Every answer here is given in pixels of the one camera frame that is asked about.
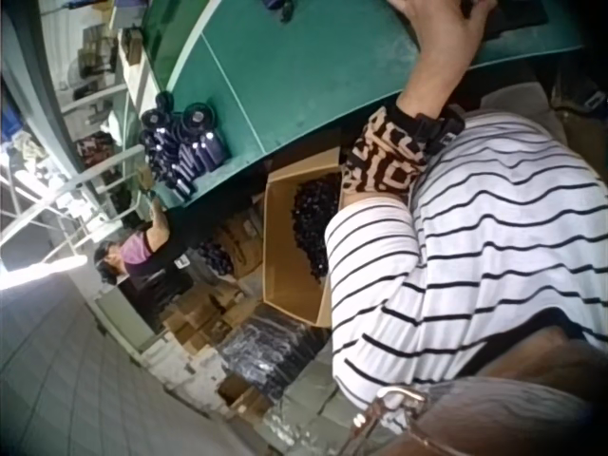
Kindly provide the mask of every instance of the stacked boxes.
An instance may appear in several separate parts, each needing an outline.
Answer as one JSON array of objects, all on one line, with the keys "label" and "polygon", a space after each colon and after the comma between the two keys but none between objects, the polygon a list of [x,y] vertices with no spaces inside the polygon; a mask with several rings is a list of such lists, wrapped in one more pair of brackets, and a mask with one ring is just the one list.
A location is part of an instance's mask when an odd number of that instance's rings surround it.
[{"label": "stacked boxes", "polygon": [[161,314],[163,326],[190,354],[220,343],[256,308],[239,288],[225,282],[197,284]]}]

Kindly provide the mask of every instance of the dark hair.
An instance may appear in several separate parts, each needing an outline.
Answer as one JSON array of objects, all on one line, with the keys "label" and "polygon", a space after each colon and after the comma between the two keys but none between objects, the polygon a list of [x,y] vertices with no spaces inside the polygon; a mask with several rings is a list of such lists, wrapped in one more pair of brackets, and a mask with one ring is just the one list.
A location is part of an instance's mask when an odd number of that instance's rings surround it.
[{"label": "dark hair", "polygon": [[119,273],[105,261],[105,256],[112,245],[115,245],[115,242],[110,240],[105,240],[99,244],[99,247],[95,249],[95,254],[93,254],[93,261],[95,262],[95,269],[97,269],[97,272],[102,277],[102,282],[116,285]]}]

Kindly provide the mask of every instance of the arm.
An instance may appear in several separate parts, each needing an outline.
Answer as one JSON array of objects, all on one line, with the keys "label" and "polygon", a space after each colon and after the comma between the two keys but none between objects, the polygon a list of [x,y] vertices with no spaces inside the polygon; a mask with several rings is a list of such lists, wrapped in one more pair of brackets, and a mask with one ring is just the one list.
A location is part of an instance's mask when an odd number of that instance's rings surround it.
[{"label": "arm", "polygon": [[152,200],[150,217],[152,218],[152,228],[148,229],[146,235],[150,249],[152,249],[152,252],[156,252],[169,239],[169,235],[171,234],[169,222],[162,210],[161,201],[158,198]]},{"label": "arm", "polygon": [[[413,143],[400,127],[399,113],[414,118],[425,114],[437,119],[453,90],[460,83],[482,41],[487,15],[496,6],[496,0],[478,0],[465,19],[460,0],[389,0],[410,20],[420,43],[420,58],[408,82],[392,109],[380,109],[374,114],[356,143],[347,162],[345,177],[345,206],[366,198],[379,196],[402,199],[411,184],[424,171],[424,144]],[[391,135],[396,130],[401,141]],[[372,176],[376,162],[391,162],[384,176]],[[395,180],[390,169],[399,167],[403,173]],[[392,185],[382,185],[389,181]]]},{"label": "arm", "polygon": [[426,292],[425,271],[417,268],[418,238],[403,203],[425,170],[425,145],[412,140],[403,119],[439,116],[468,69],[494,6],[493,0],[480,1],[465,19],[459,0],[390,2],[414,26],[421,55],[396,105],[370,118],[348,156],[345,208],[326,232],[333,374],[361,408],[382,385],[421,380],[412,377],[411,363],[425,370],[426,360],[391,352],[415,348],[418,329],[412,321]]}]

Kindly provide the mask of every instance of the pile of black items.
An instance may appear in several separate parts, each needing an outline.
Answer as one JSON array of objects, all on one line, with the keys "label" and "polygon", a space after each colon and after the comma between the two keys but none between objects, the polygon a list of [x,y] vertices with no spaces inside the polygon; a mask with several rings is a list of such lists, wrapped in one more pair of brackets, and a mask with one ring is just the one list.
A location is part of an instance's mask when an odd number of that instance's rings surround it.
[{"label": "pile of black items", "polygon": [[295,194],[292,220],[295,244],[311,263],[311,274],[320,280],[328,273],[325,229],[338,212],[340,173],[302,183]]},{"label": "pile of black items", "polygon": [[276,404],[325,347],[330,334],[261,305],[216,350],[230,371]]},{"label": "pile of black items", "polygon": [[207,104],[190,104],[183,113],[173,112],[173,96],[161,92],[156,105],[142,114],[140,143],[145,147],[145,160],[156,181],[188,201],[196,192],[194,180],[218,169],[229,153]]},{"label": "pile of black items", "polygon": [[220,244],[212,239],[201,242],[198,253],[204,258],[205,263],[219,276],[229,276],[235,272],[235,265],[228,253]]}]

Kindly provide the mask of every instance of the pink shirt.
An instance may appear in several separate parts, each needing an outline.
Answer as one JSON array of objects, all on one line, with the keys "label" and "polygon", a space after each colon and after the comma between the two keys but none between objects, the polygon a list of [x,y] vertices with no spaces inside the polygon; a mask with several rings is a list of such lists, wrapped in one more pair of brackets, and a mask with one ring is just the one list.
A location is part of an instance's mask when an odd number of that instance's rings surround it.
[{"label": "pink shirt", "polygon": [[123,261],[129,264],[140,264],[152,256],[145,240],[145,233],[139,232],[130,236],[121,246]]}]

